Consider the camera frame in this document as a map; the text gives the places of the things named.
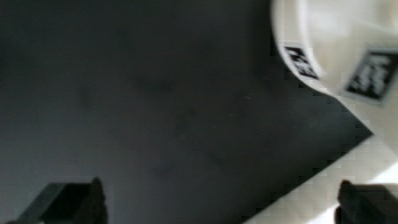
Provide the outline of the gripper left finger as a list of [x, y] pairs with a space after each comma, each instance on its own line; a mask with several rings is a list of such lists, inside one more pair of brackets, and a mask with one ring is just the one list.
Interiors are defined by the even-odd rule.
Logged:
[[49, 183], [10, 224], [108, 224], [99, 178], [86, 183]]

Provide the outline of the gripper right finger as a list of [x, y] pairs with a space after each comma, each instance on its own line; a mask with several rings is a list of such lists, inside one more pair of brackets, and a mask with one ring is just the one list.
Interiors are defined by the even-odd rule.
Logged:
[[340, 182], [333, 224], [398, 224], [398, 184]]

